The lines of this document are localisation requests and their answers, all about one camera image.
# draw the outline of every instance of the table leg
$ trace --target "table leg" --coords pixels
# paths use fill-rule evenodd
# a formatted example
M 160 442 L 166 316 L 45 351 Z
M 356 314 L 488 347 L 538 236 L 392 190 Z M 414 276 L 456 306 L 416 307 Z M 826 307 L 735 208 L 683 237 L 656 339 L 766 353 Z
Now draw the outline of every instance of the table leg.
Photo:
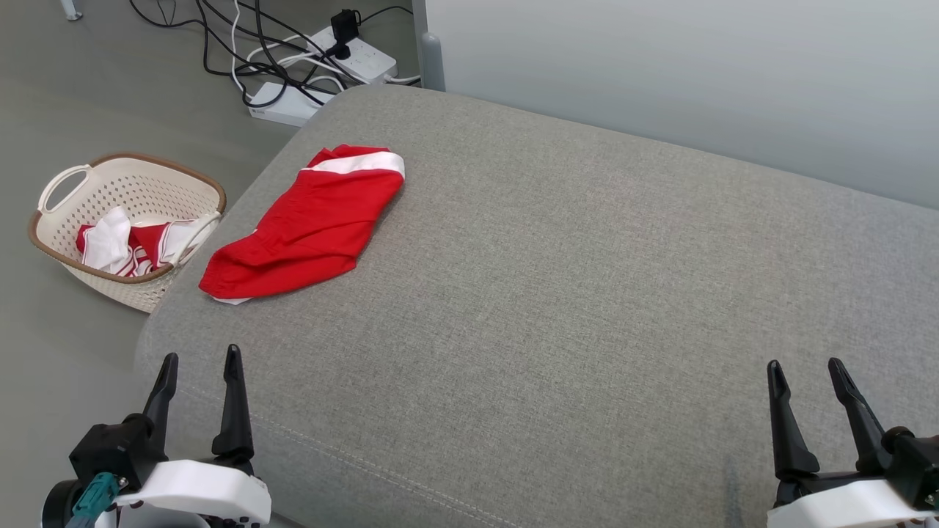
M 65 18 L 69 20 L 82 18 L 82 13 L 75 9 L 75 0 L 62 0 L 62 8 L 65 10 Z

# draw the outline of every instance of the white power strip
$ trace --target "white power strip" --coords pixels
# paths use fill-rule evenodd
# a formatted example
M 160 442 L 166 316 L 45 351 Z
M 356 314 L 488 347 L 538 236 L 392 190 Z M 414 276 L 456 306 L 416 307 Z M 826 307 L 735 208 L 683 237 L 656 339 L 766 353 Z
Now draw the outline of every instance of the white power strip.
M 264 83 L 261 89 L 257 90 L 257 94 L 252 98 L 252 103 L 260 104 L 264 101 L 273 101 L 280 92 L 281 85 L 277 83 Z M 324 104 L 333 98 L 332 95 L 322 92 L 310 90 L 308 93 L 320 101 L 323 101 Z M 298 89 L 293 86 L 288 86 L 284 91 L 284 95 L 274 103 L 262 108 L 249 108 L 249 110 L 251 111 L 252 117 L 302 127 L 319 108 L 320 106 L 303 96 Z
M 332 36 L 332 28 L 327 27 L 319 33 L 310 37 L 310 40 L 316 43 L 324 52 L 336 44 L 335 37 Z M 362 39 L 355 38 L 347 44 L 351 56 L 344 60 L 335 57 L 336 61 L 343 70 L 356 75 L 370 85 L 382 84 L 385 82 L 385 75 L 394 77 L 398 74 L 398 61 L 393 57 L 382 53 L 378 48 L 365 42 Z M 306 43 L 307 50 L 311 53 L 319 54 L 319 51 L 309 42 Z
M 336 39 L 332 36 L 332 28 L 327 27 L 319 33 L 310 37 L 310 40 L 316 43 L 323 51 L 329 50 L 336 44 Z M 307 48 L 311 53 L 319 55 L 319 51 L 307 42 Z M 385 83 L 385 76 L 391 77 L 398 74 L 398 63 L 393 57 L 382 53 L 379 49 L 362 39 L 352 39 L 348 42 L 351 55 L 349 58 L 339 60 L 333 58 L 344 70 L 367 81 L 370 85 Z M 252 103 L 260 104 L 264 101 L 274 101 L 281 91 L 281 85 L 277 83 L 264 83 L 257 94 L 252 98 Z M 310 91 L 313 97 L 323 101 L 325 104 L 332 99 L 332 95 L 321 92 Z M 298 88 L 288 86 L 277 101 L 263 106 L 261 108 L 249 108 L 251 115 L 259 119 L 276 121 L 285 125 L 302 127 L 306 121 L 319 110 L 319 106 L 303 96 Z

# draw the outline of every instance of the brown basket rim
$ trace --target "brown basket rim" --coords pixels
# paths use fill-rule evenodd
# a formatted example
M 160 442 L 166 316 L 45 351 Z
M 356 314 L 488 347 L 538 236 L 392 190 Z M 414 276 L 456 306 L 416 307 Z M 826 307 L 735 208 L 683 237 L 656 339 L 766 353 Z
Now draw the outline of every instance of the brown basket rim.
M 169 160 L 164 160 L 163 158 L 157 158 L 156 156 L 141 154 L 139 152 L 115 152 L 114 154 L 101 156 L 97 160 L 94 160 L 91 163 L 89 163 L 89 165 L 91 165 L 92 167 L 96 167 L 104 162 L 110 162 L 111 160 L 116 160 L 118 158 L 131 158 L 134 160 L 140 160 L 142 162 L 162 165 L 164 167 L 171 168 L 175 171 L 185 174 L 186 176 L 189 176 L 189 177 L 192 177 L 192 178 L 195 178 L 195 179 L 198 179 L 200 181 L 207 183 L 212 188 L 214 188 L 215 191 L 219 194 L 219 205 L 216 208 L 216 210 L 220 214 L 225 212 L 225 205 L 227 203 L 227 200 L 225 197 L 225 190 L 222 188 L 222 185 L 219 185 L 218 181 L 215 181 L 214 179 L 209 178 L 208 176 L 200 172 L 194 171 L 189 167 L 180 165 L 179 163 L 171 162 Z M 154 279 L 162 277 L 163 275 L 166 275 L 168 272 L 170 272 L 174 268 L 172 264 L 168 264 L 153 272 L 140 275 L 139 277 L 120 277 L 120 276 L 113 275 L 110 273 L 102 272 L 101 270 L 96 270 L 90 266 L 86 266 L 85 264 L 82 264 L 81 262 L 77 260 L 72 260 L 71 258 L 68 258 L 67 256 L 64 256 L 58 253 L 53 248 L 43 243 L 39 239 L 39 237 L 36 235 L 36 228 L 38 227 L 39 219 L 41 218 L 42 218 L 41 211 L 36 210 L 35 212 L 33 212 L 33 216 L 29 220 L 29 227 L 27 229 L 27 234 L 29 235 L 29 241 L 33 242 L 33 245 L 38 247 L 39 250 L 45 253 L 46 255 L 51 256 L 55 260 L 58 260 L 59 262 L 65 264 L 66 266 L 69 266 L 70 268 L 74 268 L 76 270 L 94 275 L 96 277 L 109 280 L 112 282 L 120 283 L 120 284 L 143 284 L 146 282 L 150 282 Z

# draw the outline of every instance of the teal connector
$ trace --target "teal connector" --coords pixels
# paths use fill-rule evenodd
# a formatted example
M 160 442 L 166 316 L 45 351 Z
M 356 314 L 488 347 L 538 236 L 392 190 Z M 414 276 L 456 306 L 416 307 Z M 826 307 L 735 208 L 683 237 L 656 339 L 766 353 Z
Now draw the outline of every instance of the teal connector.
M 120 486 L 117 477 L 110 473 L 99 473 L 91 480 L 78 503 L 71 509 L 73 516 L 66 528 L 94 526 L 98 517 L 115 501 Z

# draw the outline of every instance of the sofa seam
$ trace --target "sofa seam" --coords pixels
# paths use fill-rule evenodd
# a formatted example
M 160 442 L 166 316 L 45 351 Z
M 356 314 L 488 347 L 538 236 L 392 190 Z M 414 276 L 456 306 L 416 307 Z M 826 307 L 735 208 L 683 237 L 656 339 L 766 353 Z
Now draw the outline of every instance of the sofa seam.
M 218 398 L 218 397 L 216 397 L 216 396 L 213 396 L 213 395 L 211 395 L 211 394 L 208 394 L 208 393 L 205 393 L 205 392 L 203 392 L 203 391 L 200 391 L 199 389 L 194 389 L 194 388 L 192 388 L 192 387 L 186 387 L 186 388 L 179 387 L 179 392 L 184 393 L 184 394 L 188 394 L 188 395 L 190 395 L 190 396 L 201 396 L 201 397 L 203 397 L 203 398 L 209 398 L 209 399 L 212 399 L 212 400 L 215 400 L 215 401 L 223 402 L 223 400 L 221 400 L 220 398 Z M 397 486 L 397 487 L 399 487 L 399 488 L 401 488 L 401 489 L 406 489 L 406 490 L 410 491 L 411 493 L 414 493 L 415 495 L 418 495 L 419 497 L 423 497 L 424 499 L 430 500 L 430 501 L 432 501 L 432 502 L 434 502 L 434 503 L 437 503 L 437 504 L 439 504 L 439 505 L 446 506 L 446 507 L 452 509 L 452 510 L 455 511 L 455 512 L 458 512 L 458 513 L 461 513 L 461 514 L 463 514 L 463 515 L 466 515 L 467 517 L 470 517 L 470 518 L 472 518 L 472 519 L 476 519 L 477 521 L 479 521 L 479 522 L 481 522 L 481 523 L 483 523 L 483 524 L 486 524 L 486 525 L 488 525 L 488 526 L 492 526 L 493 528 L 496 528 L 496 525 L 495 525 L 495 524 L 492 524 L 491 522 L 488 522 L 488 521 L 486 521 L 486 520 L 484 520 L 484 519 L 481 519 L 481 518 L 479 518 L 479 517 L 477 517 L 477 516 L 475 516 L 475 515 L 472 515 L 472 514 L 470 514 L 470 512 L 464 511 L 464 510 L 461 509 L 461 508 L 456 508 L 456 507 L 453 507 L 453 506 L 451 506 L 451 505 L 445 504 L 445 503 L 443 503 L 443 502 L 441 502 L 441 501 L 439 501 L 439 500 L 437 500 L 437 499 L 435 499 L 435 498 L 433 498 L 433 497 L 430 497 L 430 496 L 428 496 L 428 495 L 424 495 L 423 493 L 420 493 L 419 491 L 417 491 L 417 490 L 415 490 L 415 489 L 413 489 L 413 488 L 409 488 L 409 487 L 404 486 L 404 485 L 402 485 L 402 484 L 400 484 L 400 483 L 398 483 L 398 482 L 394 482 L 393 480 L 391 480 L 391 479 L 389 479 L 389 478 L 387 478 L 387 477 L 385 477 L 385 476 L 382 476 L 382 475 L 380 475 L 380 474 L 376 474 L 376 473 L 374 473 L 374 472 L 371 472 L 371 471 L 369 471 L 369 470 L 363 468 L 360 464 L 357 464 L 357 463 L 355 463 L 355 462 L 352 462 L 352 461 L 350 461 L 350 460 L 348 460 L 348 459 L 345 459 L 345 458 L 342 458 L 342 457 L 338 457 L 338 456 L 336 456 L 336 455 L 334 455 L 334 454 L 332 454 L 332 453 L 328 453 L 328 452 L 326 452 L 326 451 L 324 451 L 324 450 L 322 450 L 322 449 L 319 449 L 319 448 L 315 447 L 314 445 L 312 445 L 312 444 L 310 444 L 310 443 L 305 443 L 305 442 L 302 442 L 302 441 L 297 440 L 297 439 L 295 439 L 295 438 L 291 438 L 289 435 L 295 435 L 295 436 L 299 436 L 299 437 L 305 438 L 305 439 L 307 439 L 307 440 L 309 440 L 309 441 L 311 441 L 311 442 L 313 442 L 313 443 L 316 443 L 316 444 L 318 444 L 318 445 L 321 445 L 321 446 L 323 446 L 323 447 L 326 447 L 326 448 L 331 449 L 331 450 L 333 450 L 333 451 L 336 451 L 336 452 L 338 452 L 338 453 L 342 453 L 343 455 L 346 455 L 347 457 L 354 458 L 355 460 L 357 460 L 358 462 L 360 462 L 360 463 L 362 463 L 362 464 L 366 464 L 366 465 L 368 465 L 368 466 L 371 466 L 371 467 L 375 468 L 375 469 L 378 470 L 378 471 L 381 471 L 381 472 L 386 473 L 386 474 L 389 474 L 389 475 L 391 475 L 391 476 L 393 476 L 393 477 L 399 478 L 399 479 L 401 479 L 401 480 L 407 482 L 408 484 L 410 484 L 410 485 L 412 485 L 412 486 L 415 486 L 415 487 L 420 488 L 420 489 L 424 489 L 424 490 L 426 490 L 426 491 L 428 491 L 428 492 L 430 492 L 430 493 L 433 493 L 433 494 L 437 495 L 438 497 L 440 497 L 440 498 L 442 498 L 442 499 L 446 499 L 446 500 L 451 501 L 451 502 L 453 502 L 453 503 L 456 503 L 456 504 L 458 504 L 458 505 L 462 505 L 462 506 L 464 506 L 464 507 L 466 507 L 466 508 L 469 508 L 469 509 L 471 509 L 471 510 L 473 510 L 473 511 L 475 511 L 475 512 L 478 512 L 478 513 L 480 513 L 480 514 L 482 514 L 482 515 L 485 515 L 486 517 L 489 517 L 489 518 L 492 519 L 492 520 L 497 520 L 498 522 L 500 522 L 500 523 L 502 523 L 502 524 L 509 525 L 509 526 L 513 526 L 514 528 L 521 528 L 521 526 L 519 526 L 518 524 L 515 524 L 514 522 L 511 522 L 510 520 L 505 520 L 505 519 L 503 519 L 503 518 L 501 518 L 501 517 L 499 517 L 499 516 L 497 516 L 497 515 L 493 515 L 493 514 L 487 512 L 487 511 L 485 511 L 485 510 L 483 510 L 483 509 L 480 509 L 480 508 L 478 508 L 478 507 L 476 507 L 476 506 L 474 506 L 474 505 L 467 504 L 467 503 L 465 503 L 465 502 L 463 502 L 463 501 L 460 501 L 459 499 L 456 499 L 456 498 L 454 498 L 454 497 L 451 497 L 450 495 L 447 495 L 446 493 L 442 493 L 442 492 L 440 492 L 440 491 L 437 491 L 436 489 L 433 489 L 433 488 L 430 488 L 429 486 L 426 486 L 426 485 L 424 485 L 424 484 L 421 484 L 420 482 L 416 482 L 416 481 L 411 480 L 411 479 L 409 479 L 409 478 L 407 478 L 407 477 L 405 477 L 405 476 L 403 476 L 403 475 L 401 475 L 401 474 L 397 474 L 397 473 L 395 473 L 395 472 L 393 472 L 393 471 L 391 471 L 391 470 L 389 470 L 389 469 L 387 469 L 387 468 L 385 468 L 385 467 L 382 467 L 382 466 L 379 466 L 379 465 L 375 464 L 374 462 L 371 462 L 371 461 L 369 461 L 369 460 L 366 460 L 365 458 L 357 457 L 357 456 L 355 456 L 355 455 L 353 455 L 353 454 L 351 454 L 351 453 L 348 453 L 347 451 L 344 451 L 344 450 L 342 450 L 342 449 L 340 449 L 340 448 L 338 448 L 338 447 L 335 447 L 335 446 L 329 445 L 329 444 L 327 444 L 327 443 L 321 442 L 321 441 L 319 441 L 319 440 L 317 440 L 317 439 L 315 439 L 315 438 L 313 438 L 313 437 L 311 437 L 311 436 L 308 436 L 308 435 L 306 435 L 306 434 L 303 434 L 303 433 L 301 433 L 301 432 L 299 432 L 299 431 L 297 431 L 297 430 L 291 429 L 290 427 L 286 427 L 286 426 L 283 426 L 283 425 L 281 425 L 281 424 L 278 424 L 277 422 L 274 422 L 273 420 L 270 420 L 270 419 L 268 419 L 268 418 L 265 418 L 264 416 L 261 416 L 261 415 L 255 413 L 255 412 L 250 412 L 250 415 L 251 415 L 253 418 L 258 418 L 258 419 L 260 419 L 260 420 L 263 420 L 264 422 L 267 422 L 267 423 L 269 423 L 269 424 L 273 424 L 273 425 L 279 427 L 280 429 L 283 429 L 284 431 L 286 431 L 286 433 L 288 433 L 288 434 L 284 434 L 283 432 L 278 432 L 278 431 L 275 431 L 274 429 L 272 429 L 272 428 L 270 428 L 270 427 L 266 427 L 266 426 L 264 426 L 264 425 L 258 424 L 259 427 L 262 427 L 262 428 L 264 428 L 265 430 L 270 431 L 270 432 L 273 433 L 273 434 L 276 434 L 276 435 L 278 435 L 278 436 L 281 436 L 281 437 L 283 437 L 283 438 L 286 438 L 286 439 L 290 440 L 291 442 L 297 443 L 297 444 L 299 444 L 299 445 L 303 445 L 304 447 L 307 447 L 307 448 L 309 448 L 309 449 L 313 449 L 314 451 L 316 451 L 316 452 L 318 452 L 318 453 L 321 453 L 321 454 L 323 454 L 323 455 L 326 455 L 326 456 L 328 456 L 328 457 L 335 458 L 335 459 L 337 459 L 337 460 L 339 460 L 339 461 L 341 461 L 341 462 L 343 462 L 343 463 L 345 463 L 345 464 L 347 464 L 347 465 L 349 465 L 349 466 L 351 466 L 351 467 L 353 467 L 353 468 L 356 468 L 356 469 L 358 469 L 358 470 L 360 470 L 360 471 L 362 471 L 362 472 L 365 472 L 365 473 L 367 473 L 367 474 L 370 474 L 370 475 L 372 475 L 372 476 L 376 476 L 376 477 L 378 477 L 378 478 L 380 478 L 380 479 L 382 479 L 382 480 L 385 480 L 385 481 L 387 481 L 387 482 L 389 482 L 389 483 L 391 483 L 391 484 L 394 484 L 395 486 Z

